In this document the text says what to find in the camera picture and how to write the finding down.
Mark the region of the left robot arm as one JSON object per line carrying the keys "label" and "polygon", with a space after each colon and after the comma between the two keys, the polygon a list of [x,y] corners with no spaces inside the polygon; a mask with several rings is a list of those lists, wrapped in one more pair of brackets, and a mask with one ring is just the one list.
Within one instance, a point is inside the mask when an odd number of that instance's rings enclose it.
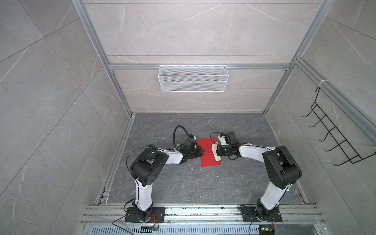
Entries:
{"label": "left robot arm", "polygon": [[132,204],[137,219],[146,222],[152,216],[152,187],[165,165],[181,165],[190,159],[204,155],[196,137],[186,139],[173,149],[161,149],[148,145],[130,166],[130,173],[136,185],[136,197]]}

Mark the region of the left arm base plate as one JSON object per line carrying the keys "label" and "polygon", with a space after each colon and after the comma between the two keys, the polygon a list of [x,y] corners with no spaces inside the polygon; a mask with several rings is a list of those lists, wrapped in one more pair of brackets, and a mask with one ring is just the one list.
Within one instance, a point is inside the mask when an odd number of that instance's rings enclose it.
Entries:
{"label": "left arm base plate", "polygon": [[130,207],[127,209],[125,215],[125,222],[148,222],[148,223],[162,223],[165,218],[165,207],[151,207],[146,211],[141,211],[139,208]]}

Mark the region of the beige letter paper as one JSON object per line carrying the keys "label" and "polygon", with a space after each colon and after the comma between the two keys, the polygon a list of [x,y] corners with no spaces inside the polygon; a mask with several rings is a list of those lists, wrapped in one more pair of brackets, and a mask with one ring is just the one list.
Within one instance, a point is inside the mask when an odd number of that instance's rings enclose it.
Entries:
{"label": "beige letter paper", "polygon": [[218,154],[218,144],[212,144],[211,148],[212,148],[212,152],[213,152],[215,161],[216,162],[221,161],[221,156],[219,156],[219,154]]}

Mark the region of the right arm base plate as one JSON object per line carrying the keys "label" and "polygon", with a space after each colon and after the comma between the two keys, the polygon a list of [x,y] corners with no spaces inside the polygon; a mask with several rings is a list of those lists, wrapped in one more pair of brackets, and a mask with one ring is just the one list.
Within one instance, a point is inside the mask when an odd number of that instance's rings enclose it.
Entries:
{"label": "right arm base plate", "polygon": [[261,206],[244,206],[240,205],[240,213],[244,222],[282,222],[282,216],[279,206],[272,210],[265,210]]}

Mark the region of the red envelope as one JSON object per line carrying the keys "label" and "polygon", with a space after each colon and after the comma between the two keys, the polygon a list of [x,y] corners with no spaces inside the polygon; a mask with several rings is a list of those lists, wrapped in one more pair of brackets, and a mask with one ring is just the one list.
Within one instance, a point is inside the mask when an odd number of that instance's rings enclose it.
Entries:
{"label": "red envelope", "polygon": [[216,153],[218,144],[215,138],[198,139],[198,144],[204,150],[200,157],[202,167],[221,165],[221,157]]}

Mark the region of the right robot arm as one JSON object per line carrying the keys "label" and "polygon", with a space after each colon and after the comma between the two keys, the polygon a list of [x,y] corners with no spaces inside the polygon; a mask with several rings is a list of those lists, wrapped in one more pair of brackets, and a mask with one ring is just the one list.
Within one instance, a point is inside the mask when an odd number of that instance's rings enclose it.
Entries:
{"label": "right robot arm", "polygon": [[265,164],[269,184],[263,196],[257,201],[257,219],[267,221],[277,211],[280,200],[290,187],[302,177],[297,162],[285,146],[274,148],[253,144],[218,145],[213,151],[216,156],[237,156],[260,161]]}

